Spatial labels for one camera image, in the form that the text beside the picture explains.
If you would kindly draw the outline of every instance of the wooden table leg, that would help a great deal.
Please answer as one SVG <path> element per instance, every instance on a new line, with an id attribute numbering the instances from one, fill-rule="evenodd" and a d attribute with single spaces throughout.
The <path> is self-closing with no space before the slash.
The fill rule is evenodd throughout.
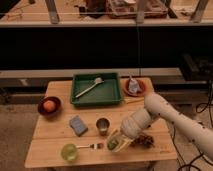
<path id="1" fill-rule="evenodd" d="M 157 161 L 150 161 L 149 166 L 147 167 L 147 170 L 152 171 L 156 164 L 157 164 Z"/>
<path id="2" fill-rule="evenodd" d="M 54 167 L 47 167 L 47 171 L 57 171 Z"/>

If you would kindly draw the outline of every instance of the green cup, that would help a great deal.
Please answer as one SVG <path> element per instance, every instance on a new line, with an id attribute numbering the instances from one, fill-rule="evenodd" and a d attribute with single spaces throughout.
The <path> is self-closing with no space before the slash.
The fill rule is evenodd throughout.
<path id="1" fill-rule="evenodd" d="M 61 150 L 61 157 L 68 162 L 74 161 L 77 154 L 78 150 L 74 144 L 66 144 Z"/>

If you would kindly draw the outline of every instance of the fork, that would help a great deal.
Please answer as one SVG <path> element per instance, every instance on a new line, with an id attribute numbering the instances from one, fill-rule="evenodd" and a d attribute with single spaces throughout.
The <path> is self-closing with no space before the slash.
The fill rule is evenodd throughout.
<path id="1" fill-rule="evenodd" d="M 90 87 L 88 87 L 87 89 L 85 89 L 84 91 L 82 91 L 81 93 L 77 94 L 75 96 L 75 98 L 79 98 L 80 96 L 84 95 L 85 93 L 87 93 L 88 91 L 92 90 L 94 87 L 96 87 L 98 84 L 101 84 L 103 83 L 103 79 L 101 77 L 97 77 L 95 80 L 94 80 L 94 84 Z"/>
<path id="2" fill-rule="evenodd" d="M 92 148 L 92 149 L 101 149 L 104 147 L 103 143 L 95 143 L 95 144 L 90 144 L 90 145 L 78 145 L 77 148 Z"/>

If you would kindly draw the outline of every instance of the small plate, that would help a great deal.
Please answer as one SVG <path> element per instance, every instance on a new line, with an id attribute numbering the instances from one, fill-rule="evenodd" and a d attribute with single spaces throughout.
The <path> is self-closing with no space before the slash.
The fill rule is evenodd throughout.
<path id="1" fill-rule="evenodd" d="M 140 88 L 141 88 L 141 92 L 138 92 L 137 94 L 133 94 L 133 93 L 131 93 L 131 92 L 128 91 L 130 79 L 128 79 L 128 80 L 124 83 L 124 85 L 123 85 L 123 90 L 124 90 L 124 92 L 125 92 L 127 95 L 129 95 L 129 96 L 133 96 L 133 97 L 142 97 L 142 96 L 144 96 L 144 92 L 146 91 L 146 86 L 145 86 L 145 84 L 144 84 L 143 81 L 141 81 L 141 80 L 139 80 L 139 79 L 136 79 L 136 80 L 137 80 L 137 82 L 138 82 L 138 84 L 139 84 L 139 86 L 140 86 Z"/>

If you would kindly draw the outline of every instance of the wooden table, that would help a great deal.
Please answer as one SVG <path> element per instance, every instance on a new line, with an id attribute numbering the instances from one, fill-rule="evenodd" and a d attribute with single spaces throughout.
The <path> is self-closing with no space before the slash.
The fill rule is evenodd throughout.
<path id="1" fill-rule="evenodd" d="M 149 78 L 140 79 L 144 81 L 147 92 L 154 91 Z M 125 80 L 121 79 L 121 85 L 124 84 Z M 98 118 L 106 117 L 110 120 L 109 132 L 111 132 L 120 127 L 124 117 L 143 107 L 143 99 L 134 101 L 135 98 L 125 96 L 124 99 L 127 101 L 117 106 L 77 109 L 70 104 L 71 86 L 72 81 L 49 83 L 46 96 L 59 97 L 62 102 L 62 111 L 52 120 L 39 116 L 25 161 L 26 168 L 133 163 L 177 158 L 167 125 L 164 120 L 159 119 L 144 131 L 154 137 L 155 143 L 152 148 L 128 147 L 126 150 L 114 154 L 107 150 L 105 145 L 101 150 L 79 149 L 77 160 L 71 164 L 64 161 L 60 152 L 65 144 L 105 143 L 107 137 L 99 136 L 95 126 Z M 88 132 L 81 137 L 77 137 L 68 124 L 75 115 L 79 115 L 89 128 Z"/>

